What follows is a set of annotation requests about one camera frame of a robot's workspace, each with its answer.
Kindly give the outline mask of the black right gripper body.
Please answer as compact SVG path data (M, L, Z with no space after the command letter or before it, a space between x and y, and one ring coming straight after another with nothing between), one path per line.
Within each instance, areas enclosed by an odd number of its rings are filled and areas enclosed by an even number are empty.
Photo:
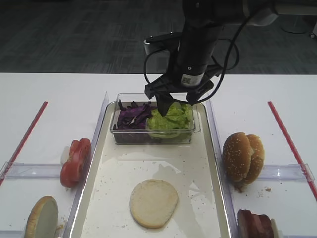
M213 88L211 78L219 72L209 65L214 47L222 31L219 24L197 28L185 23L177 50L169 51L166 72L145 86L148 99L155 93L186 93L188 103L201 102L201 97Z

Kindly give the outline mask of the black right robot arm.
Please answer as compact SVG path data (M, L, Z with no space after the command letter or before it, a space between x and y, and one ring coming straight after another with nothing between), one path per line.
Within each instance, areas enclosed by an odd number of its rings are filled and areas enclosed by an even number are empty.
M266 26L277 18L273 0L185 0L182 32L149 37L146 54L169 51L166 73L145 86L145 94L157 102L170 102L173 93L186 93L195 104L213 88L211 79L225 70L211 64L212 53L226 24Z

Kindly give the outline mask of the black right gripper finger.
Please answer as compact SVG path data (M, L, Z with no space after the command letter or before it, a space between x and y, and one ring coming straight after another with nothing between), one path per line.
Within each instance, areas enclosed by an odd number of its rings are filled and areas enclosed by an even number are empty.
M175 103L175 99L169 92L155 93L155 98L158 112L162 117L166 116L171 105Z

